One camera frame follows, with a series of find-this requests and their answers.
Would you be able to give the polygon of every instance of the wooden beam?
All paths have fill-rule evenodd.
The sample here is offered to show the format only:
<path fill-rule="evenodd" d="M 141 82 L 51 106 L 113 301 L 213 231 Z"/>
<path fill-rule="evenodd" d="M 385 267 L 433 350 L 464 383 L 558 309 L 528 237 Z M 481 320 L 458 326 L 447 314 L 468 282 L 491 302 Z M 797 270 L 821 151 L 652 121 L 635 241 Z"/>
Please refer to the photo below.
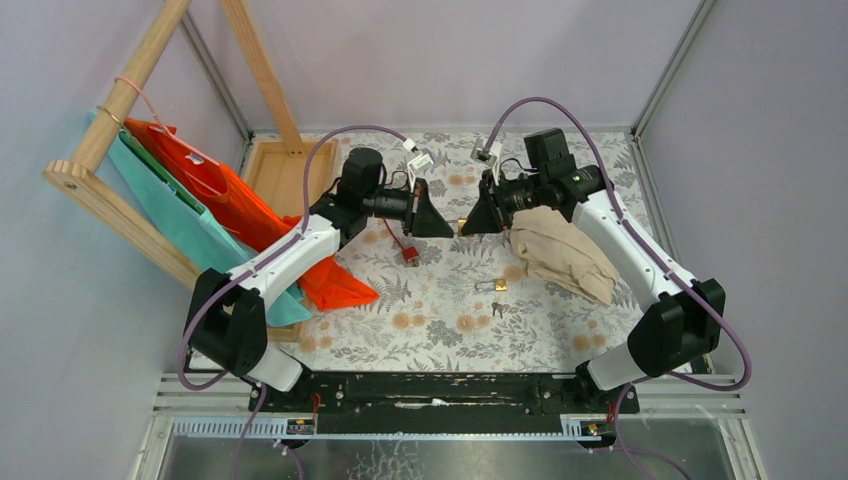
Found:
<path fill-rule="evenodd" d="M 159 268 L 189 290 L 194 288 L 200 275 L 197 266 L 92 171 L 69 160 L 53 160 L 42 176 Z"/>
<path fill-rule="evenodd" d="M 274 73 L 271 61 L 265 51 L 262 39 L 256 29 L 256 23 L 247 6 L 247 0 L 221 0 L 221 6 L 227 14 L 233 33 L 238 39 L 242 52 L 247 59 L 247 64 L 256 78 L 259 91 L 265 97 L 265 103 L 271 110 L 274 123 L 283 137 L 291 155 L 305 155 L 309 153 L 303 146 L 303 139 L 297 129 L 297 123 L 292 117 L 283 87 Z"/>
<path fill-rule="evenodd" d="M 180 24 L 189 3 L 191 3 L 191 0 L 165 0 L 162 9 L 159 10 L 159 14 L 153 20 L 153 24 L 142 38 L 121 75 L 132 80 L 139 87 L 144 87 L 147 79 L 150 78 L 153 67 L 156 66 L 156 62 L 159 61 L 159 57 L 165 51 L 165 46 L 174 34 L 174 30 Z M 106 101 L 103 102 L 105 111 L 97 112 L 97 116 L 94 117 L 94 121 L 91 122 L 91 126 L 88 127 L 82 141 L 69 160 L 91 172 L 96 172 L 97 168 L 100 167 L 100 162 L 103 161 L 103 156 L 109 150 L 109 145 L 112 145 L 115 135 L 121 128 L 107 112 L 115 115 L 118 120 L 123 122 L 137 98 L 138 92 L 134 88 L 125 82 L 115 83 Z"/>

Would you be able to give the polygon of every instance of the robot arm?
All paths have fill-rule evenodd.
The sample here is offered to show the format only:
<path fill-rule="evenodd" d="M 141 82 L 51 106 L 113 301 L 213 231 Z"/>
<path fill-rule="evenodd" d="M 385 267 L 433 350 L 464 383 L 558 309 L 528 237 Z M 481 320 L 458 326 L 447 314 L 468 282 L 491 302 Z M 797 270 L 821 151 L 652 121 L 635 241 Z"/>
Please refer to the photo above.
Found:
<path fill-rule="evenodd" d="M 718 345 L 719 325 L 628 234 L 614 213 L 598 167 L 577 168 L 559 129 L 530 135 L 525 138 L 525 145 L 535 172 L 507 180 L 496 168 L 486 170 L 479 183 L 480 198 L 461 234 L 508 230 L 513 214 L 519 210 L 541 205 L 557 209 L 607 255 L 633 290 L 644 314 L 626 343 L 577 367 L 573 390 L 576 400 L 581 403 L 609 400 L 609 392 L 623 384 L 644 376 L 666 374 L 714 350 Z M 472 153 L 472 158 L 489 163 L 491 156 L 480 158 L 479 150 Z M 718 282 L 699 282 L 671 260 L 626 208 L 623 213 L 680 278 L 687 280 L 716 310 L 723 310 L 724 290 Z"/>
<path fill-rule="evenodd" d="M 347 245 L 370 216 L 400 220 L 403 232 L 416 237 L 453 237 L 430 203 L 426 180 L 416 178 L 410 189 L 387 188 L 380 182 L 382 163 L 375 150 L 353 149 L 336 193 L 325 193 L 310 208 L 305 231 L 295 228 L 229 272 L 209 269 L 200 275 L 186 325 L 231 279 L 245 278 L 203 313 L 191 347 L 237 377 L 289 391 L 303 365 L 268 341 L 265 314 L 290 285 Z"/>

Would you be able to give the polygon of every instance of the orange fabric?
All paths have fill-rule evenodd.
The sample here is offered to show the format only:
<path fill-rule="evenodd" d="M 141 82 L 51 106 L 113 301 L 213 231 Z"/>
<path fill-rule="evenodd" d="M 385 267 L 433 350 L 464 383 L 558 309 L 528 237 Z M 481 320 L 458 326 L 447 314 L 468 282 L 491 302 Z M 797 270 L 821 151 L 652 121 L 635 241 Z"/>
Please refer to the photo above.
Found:
<path fill-rule="evenodd" d="M 231 234 L 257 252 L 265 250 L 297 225 L 300 217 L 279 218 L 226 165 L 196 163 L 191 152 L 155 123 L 127 118 L 125 125 L 183 186 L 202 202 Z M 176 128 L 168 127 L 176 133 Z M 321 260 L 298 280 L 319 310 L 373 302 L 379 295 L 340 267 L 335 256 Z"/>

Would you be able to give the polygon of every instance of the beige cloth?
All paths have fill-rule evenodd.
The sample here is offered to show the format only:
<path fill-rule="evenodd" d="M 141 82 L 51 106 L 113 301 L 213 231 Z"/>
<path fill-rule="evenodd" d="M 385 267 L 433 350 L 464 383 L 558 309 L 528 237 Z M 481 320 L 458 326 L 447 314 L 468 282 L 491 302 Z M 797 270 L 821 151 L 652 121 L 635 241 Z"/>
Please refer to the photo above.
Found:
<path fill-rule="evenodd" d="M 612 303 L 618 270 L 585 233 L 549 207 L 515 213 L 512 251 L 527 261 L 527 275 L 605 305 Z"/>

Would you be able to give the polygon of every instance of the table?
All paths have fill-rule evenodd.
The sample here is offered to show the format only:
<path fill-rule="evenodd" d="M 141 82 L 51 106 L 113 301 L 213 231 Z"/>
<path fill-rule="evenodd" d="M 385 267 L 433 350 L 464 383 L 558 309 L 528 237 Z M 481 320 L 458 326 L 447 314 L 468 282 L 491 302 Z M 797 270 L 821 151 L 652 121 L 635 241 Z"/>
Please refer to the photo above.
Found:
<path fill-rule="evenodd" d="M 477 200 L 483 164 L 469 154 L 473 133 L 410 134 L 429 149 L 434 168 L 424 177 L 430 196 L 450 221 L 464 217 Z M 529 166 L 523 134 L 498 138 L 504 158 Z M 579 134 L 566 134 L 578 166 L 595 163 Z M 592 133 L 617 191 L 631 213 L 651 231 L 642 192 L 624 133 Z M 354 147 L 383 154 L 389 175 L 409 154 L 382 133 L 340 136 L 341 158 Z M 515 162 L 503 166 L 508 178 L 519 172 Z M 396 176 L 396 185 L 404 180 Z M 398 222 L 389 223 L 400 232 Z M 613 304 L 602 306 L 540 279 L 528 278 L 522 261 L 501 235 L 482 238 L 412 239 L 420 266 L 407 267 L 381 220 L 368 227 L 337 254 L 340 265 L 380 293 L 371 305 L 316 312 L 300 344 L 279 347 L 315 370 L 571 372 L 578 364 L 627 338 L 641 317 L 630 289 L 615 288 Z M 477 282 L 505 278 L 506 292 L 478 292 Z M 503 317 L 492 303 L 506 305 Z M 194 358 L 192 368 L 214 367 Z"/>

